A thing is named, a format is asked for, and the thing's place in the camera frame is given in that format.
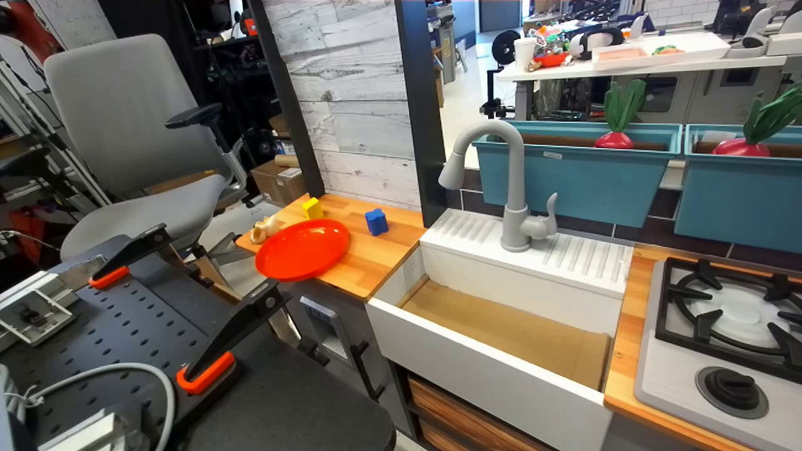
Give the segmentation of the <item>yellow block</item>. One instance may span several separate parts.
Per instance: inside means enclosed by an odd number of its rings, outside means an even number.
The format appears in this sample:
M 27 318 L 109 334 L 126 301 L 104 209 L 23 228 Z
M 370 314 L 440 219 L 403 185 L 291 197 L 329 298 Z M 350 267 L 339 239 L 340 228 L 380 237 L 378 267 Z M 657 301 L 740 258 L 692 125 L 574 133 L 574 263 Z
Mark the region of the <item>yellow block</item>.
M 322 209 L 317 198 L 307 198 L 300 203 L 306 219 L 322 219 Z

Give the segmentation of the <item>black stove grate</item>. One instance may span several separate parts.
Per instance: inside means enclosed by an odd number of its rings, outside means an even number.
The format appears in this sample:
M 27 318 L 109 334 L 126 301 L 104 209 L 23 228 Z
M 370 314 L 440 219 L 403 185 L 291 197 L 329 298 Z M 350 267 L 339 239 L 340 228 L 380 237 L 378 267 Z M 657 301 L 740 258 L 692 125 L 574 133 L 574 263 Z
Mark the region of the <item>black stove grate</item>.
M 657 338 L 802 381 L 800 280 L 666 258 L 657 301 Z

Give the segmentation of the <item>white background table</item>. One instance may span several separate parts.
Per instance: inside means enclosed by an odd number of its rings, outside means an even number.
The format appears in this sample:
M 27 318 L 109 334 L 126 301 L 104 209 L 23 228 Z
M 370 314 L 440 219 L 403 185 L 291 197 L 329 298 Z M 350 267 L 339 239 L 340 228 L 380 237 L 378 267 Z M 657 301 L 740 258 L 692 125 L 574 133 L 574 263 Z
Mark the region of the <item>white background table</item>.
M 508 65 L 502 70 L 502 78 L 515 86 L 515 116 L 524 119 L 530 108 L 528 93 L 535 83 L 759 70 L 781 68 L 785 64 L 787 59 L 781 52 L 769 52 L 766 47 L 733 50 L 713 34 L 680 34 L 598 47 L 589 61 L 568 59 L 558 68 L 524 70 L 519 65 Z

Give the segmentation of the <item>wooden drawer front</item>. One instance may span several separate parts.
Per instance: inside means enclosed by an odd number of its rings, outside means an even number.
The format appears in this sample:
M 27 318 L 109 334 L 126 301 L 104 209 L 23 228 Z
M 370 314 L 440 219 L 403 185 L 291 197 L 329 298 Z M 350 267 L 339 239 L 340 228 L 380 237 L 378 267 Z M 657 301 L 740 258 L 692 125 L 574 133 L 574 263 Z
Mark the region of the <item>wooden drawer front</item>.
M 409 376 L 405 387 L 409 413 L 431 451 L 552 451 L 423 379 Z

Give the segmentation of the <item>teal planter box right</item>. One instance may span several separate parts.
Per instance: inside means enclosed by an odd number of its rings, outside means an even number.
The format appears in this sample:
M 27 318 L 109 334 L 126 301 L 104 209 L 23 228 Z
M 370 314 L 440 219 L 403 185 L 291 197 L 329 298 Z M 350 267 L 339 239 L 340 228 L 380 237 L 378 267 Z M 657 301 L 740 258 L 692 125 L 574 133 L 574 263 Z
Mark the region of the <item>teal planter box right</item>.
M 802 254 L 802 128 L 766 140 L 769 156 L 712 156 L 732 123 L 683 128 L 683 182 L 673 232 L 680 237 Z

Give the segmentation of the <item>black stove knob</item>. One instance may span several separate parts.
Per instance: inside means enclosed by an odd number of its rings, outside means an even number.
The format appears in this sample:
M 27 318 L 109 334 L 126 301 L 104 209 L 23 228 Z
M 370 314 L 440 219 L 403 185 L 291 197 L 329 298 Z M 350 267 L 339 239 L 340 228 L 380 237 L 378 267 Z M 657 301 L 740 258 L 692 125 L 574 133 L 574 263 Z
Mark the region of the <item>black stove knob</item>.
M 705 402 L 728 417 L 762 420 L 769 411 L 757 381 L 732 369 L 707 367 L 693 376 L 693 383 Z

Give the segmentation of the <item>toy radish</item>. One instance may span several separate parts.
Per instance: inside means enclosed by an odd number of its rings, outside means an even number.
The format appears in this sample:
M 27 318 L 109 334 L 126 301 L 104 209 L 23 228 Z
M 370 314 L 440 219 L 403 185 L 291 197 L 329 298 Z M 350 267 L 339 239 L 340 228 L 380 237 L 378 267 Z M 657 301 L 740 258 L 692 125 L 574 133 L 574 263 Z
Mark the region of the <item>toy radish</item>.
M 637 119 L 647 96 L 643 80 L 609 83 L 603 93 L 603 123 L 606 133 L 594 140 L 596 149 L 631 149 L 634 140 L 626 135 L 628 123 Z
M 791 86 L 771 100 L 754 98 L 740 139 L 725 139 L 713 146 L 713 156 L 757 156 L 764 159 L 774 133 L 785 130 L 802 116 L 802 86 Z

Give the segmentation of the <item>grey faucet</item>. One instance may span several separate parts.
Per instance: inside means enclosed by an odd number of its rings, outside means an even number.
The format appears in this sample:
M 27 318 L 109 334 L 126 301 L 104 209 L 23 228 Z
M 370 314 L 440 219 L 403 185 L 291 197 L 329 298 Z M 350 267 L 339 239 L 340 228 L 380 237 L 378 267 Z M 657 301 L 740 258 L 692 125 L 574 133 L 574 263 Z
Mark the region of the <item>grey faucet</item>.
M 507 205 L 503 205 L 503 232 L 502 232 L 502 248 L 508 254 L 524 254 L 533 243 L 556 237 L 556 202 L 558 197 L 552 194 L 547 198 L 547 214 L 530 215 L 525 203 L 525 170 L 524 170 L 524 139 L 520 133 L 508 125 L 507 120 L 487 120 L 465 133 L 462 133 L 454 143 L 452 156 L 447 159 L 438 185 L 447 190 L 455 190 L 464 183 L 464 159 L 469 146 L 482 135 L 497 135 L 507 143 L 508 153 L 508 189 L 507 189 Z

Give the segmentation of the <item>cardboard box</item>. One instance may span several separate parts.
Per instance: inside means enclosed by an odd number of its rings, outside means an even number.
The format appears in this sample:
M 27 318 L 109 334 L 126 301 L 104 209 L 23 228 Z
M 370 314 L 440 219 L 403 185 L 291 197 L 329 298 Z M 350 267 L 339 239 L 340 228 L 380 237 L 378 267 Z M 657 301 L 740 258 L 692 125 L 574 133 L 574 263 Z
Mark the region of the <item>cardboard box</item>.
M 276 205 L 287 205 L 306 194 L 304 170 L 292 156 L 276 156 L 250 170 L 255 189 Z

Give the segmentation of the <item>grey stove top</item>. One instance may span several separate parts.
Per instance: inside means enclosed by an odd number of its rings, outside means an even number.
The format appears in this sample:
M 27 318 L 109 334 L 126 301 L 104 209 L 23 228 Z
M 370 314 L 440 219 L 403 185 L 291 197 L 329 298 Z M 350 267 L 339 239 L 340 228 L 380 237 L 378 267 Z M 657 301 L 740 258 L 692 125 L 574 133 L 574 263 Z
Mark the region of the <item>grey stove top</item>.
M 655 337 L 658 314 L 658 280 L 665 260 L 655 269 L 637 369 L 637 398 L 681 421 L 705 427 L 759 451 L 802 451 L 802 381 L 787 381 Z M 769 402 L 762 420 L 737 420 L 696 392 L 693 376 L 707 367 L 751 376 Z

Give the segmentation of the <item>small beige toy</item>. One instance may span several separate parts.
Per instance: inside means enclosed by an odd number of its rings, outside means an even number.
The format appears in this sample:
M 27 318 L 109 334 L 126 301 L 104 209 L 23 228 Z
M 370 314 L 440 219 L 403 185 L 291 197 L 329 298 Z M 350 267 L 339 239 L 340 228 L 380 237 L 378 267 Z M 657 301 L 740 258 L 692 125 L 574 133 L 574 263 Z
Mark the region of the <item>small beige toy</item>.
M 280 220 L 276 215 L 270 215 L 270 219 L 259 220 L 249 237 L 252 243 L 264 243 L 276 232 L 280 232 Z

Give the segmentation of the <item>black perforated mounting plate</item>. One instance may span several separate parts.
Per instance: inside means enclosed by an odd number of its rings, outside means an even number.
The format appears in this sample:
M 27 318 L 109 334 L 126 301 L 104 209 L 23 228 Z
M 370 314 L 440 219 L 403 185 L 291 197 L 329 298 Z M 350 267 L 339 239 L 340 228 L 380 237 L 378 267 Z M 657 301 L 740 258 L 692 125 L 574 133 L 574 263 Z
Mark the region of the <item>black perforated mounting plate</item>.
M 107 291 L 79 288 L 67 306 L 73 321 L 39 346 L 23 342 L 0 354 L 19 392 L 44 389 L 104 364 L 150 364 L 172 379 L 196 361 L 232 306 L 170 267 L 142 263 Z M 176 392 L 172 446 L 187 451 L 238 451 L 249 438 L 236 428 L 222 381 L 202 396 Z M 142 428 L 157 441 L 166 423 L 166 392 L 142 371 L 109 371 L 78 381 L 27 413 L 37 443 L 78 427 L 99 408 L 142 413 Z

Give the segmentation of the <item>toy radish right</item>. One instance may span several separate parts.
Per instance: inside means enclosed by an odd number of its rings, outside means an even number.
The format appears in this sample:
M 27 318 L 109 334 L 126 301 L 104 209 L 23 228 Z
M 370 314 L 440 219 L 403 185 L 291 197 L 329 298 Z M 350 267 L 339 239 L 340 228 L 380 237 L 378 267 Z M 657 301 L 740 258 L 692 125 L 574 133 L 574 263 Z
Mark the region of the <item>toy radish right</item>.
M 802 116 L 802 86 L 791 86 L 771 100 L 754 98 L 740 139 L 725 139 L 713 146 L 713 156 L 757 156 L 764 159 L 774 133 L 785 130 Z

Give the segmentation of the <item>white sink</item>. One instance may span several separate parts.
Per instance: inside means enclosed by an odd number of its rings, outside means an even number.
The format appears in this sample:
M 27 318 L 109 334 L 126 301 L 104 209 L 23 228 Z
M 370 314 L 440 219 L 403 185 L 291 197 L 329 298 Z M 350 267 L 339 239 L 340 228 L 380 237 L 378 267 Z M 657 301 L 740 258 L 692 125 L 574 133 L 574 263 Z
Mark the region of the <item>white sink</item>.
M 558 451 L 598 451 L 609 346 L 634 250 L 558 234 L 524 254 L 447 210 L 365 306 L 380 354 Z

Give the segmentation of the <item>orange plate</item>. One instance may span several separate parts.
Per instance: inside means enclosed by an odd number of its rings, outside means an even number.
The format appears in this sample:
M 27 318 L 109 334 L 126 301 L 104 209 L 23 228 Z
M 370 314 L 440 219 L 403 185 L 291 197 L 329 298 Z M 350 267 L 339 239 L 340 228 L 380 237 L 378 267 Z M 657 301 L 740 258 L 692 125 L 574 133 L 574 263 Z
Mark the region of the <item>orange plate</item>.
M 307 280 L 340 263 L 349 248 L 350 234 L 342 223 L 300 220 L 261 243 L 255 272 L 270 280 Z

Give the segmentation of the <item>grey office chair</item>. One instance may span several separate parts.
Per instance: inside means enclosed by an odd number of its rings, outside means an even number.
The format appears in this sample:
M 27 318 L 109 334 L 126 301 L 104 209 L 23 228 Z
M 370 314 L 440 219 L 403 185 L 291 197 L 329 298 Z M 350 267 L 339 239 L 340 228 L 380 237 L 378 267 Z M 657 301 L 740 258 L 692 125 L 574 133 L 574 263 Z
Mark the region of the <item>grey office chair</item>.
M 198 105 L 160 35 L 63 50 L 44 61 L 44 78 L 73 153 L 109 197 L 69 228 L 63 260 L 153 227 L 187 250 L 217 209 L 245 197 L 232 151 L 191 123 L 215 105 Z

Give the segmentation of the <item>blue block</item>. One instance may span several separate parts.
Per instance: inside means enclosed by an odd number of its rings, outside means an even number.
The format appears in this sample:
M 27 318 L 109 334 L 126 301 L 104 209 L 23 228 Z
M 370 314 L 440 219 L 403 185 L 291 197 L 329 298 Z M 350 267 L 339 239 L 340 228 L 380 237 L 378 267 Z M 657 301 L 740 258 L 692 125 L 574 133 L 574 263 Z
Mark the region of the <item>blue block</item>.
M 380 209 L 373 209 L 365 214 L 365 227 L 373 237 L 383 237 L 389 232 L 385 214 Z

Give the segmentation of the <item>toy radish left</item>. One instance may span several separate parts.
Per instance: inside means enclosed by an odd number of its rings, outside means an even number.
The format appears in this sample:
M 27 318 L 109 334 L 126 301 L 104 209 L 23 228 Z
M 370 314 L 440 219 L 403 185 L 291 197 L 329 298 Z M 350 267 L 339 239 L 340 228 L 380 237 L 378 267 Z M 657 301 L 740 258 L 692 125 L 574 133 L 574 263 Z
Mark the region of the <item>toy radish left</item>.
M 603 123 L 606 133 L 594 140 L 596 149 L 631 149 L 634 140 L 626 135 L 628 123 L 637 119 L 647 96 L 643 80 L 609 83 L 603 93 Z

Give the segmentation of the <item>teal planter box left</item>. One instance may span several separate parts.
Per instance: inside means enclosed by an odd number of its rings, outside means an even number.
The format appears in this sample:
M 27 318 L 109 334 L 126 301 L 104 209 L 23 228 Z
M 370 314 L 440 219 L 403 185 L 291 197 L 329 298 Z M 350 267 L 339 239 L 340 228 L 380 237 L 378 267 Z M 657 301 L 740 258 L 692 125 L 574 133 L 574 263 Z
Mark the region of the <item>teal planter box left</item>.
M 606 133 L 592 120 L 513 120 L 524 139 L 524 202 L 543 214 L 556 194 L 556 214 L 579 220 L 641 228 L 665 179 L 681 153 L 676 123 L 634 123 L 628 151 L 596 149 Z

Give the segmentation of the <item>teal planter box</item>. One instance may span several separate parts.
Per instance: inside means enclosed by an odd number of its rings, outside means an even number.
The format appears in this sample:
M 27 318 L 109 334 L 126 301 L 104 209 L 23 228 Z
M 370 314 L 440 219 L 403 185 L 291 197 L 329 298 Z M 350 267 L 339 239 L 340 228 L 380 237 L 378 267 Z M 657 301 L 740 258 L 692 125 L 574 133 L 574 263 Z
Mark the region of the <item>teal planter box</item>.
M 628 151 L 596 149 L 606 133 L 592 120 L 513 120 L 524 139 L 524 202 L 543 214 L 556 194 L 556 214 L 579 220 L 641 228 L 665 179 L 681 153 L 676 123 L 634 123 Z
M 766 140 L 769 156 L 712 156 L 732 123 L 683 128 L 683 182 L 673 232 L 680 237 L 802 254 L 802 128 Z

